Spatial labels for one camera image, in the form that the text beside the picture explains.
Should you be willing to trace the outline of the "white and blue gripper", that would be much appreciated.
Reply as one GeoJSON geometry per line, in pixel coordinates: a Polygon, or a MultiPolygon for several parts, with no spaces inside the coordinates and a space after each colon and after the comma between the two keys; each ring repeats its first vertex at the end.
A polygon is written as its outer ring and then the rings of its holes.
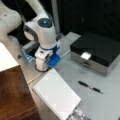
{"type": "Polygon", "coordinates": [[[45,72],[48,69],[48,66],[55,66],[60,60],[60,56],[57,54],[57,50],[57,47],[52,49],[42,49],[39,47],[35,53],[36,69],[38,71],[45,72]]]}

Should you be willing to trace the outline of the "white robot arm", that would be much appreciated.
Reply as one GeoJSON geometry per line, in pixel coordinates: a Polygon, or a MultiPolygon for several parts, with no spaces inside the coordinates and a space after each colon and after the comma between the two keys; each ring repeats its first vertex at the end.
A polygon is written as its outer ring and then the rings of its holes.
{"type": "MultiPolygon", "coordinates": [[[[47,61],[56,53],[59,43],[56,41],[56,31],[53,21],[38,0],[25,0],[36,13],[36,17],[24,24],[24,35],[31,41],[37,41],[39,47],[35,53],[36,69],[45,71],[47,61]]],[[[8,8],[0,0],[0,41],[8,42],[8,33],[21,24],[20,14],[8,8]]]]}

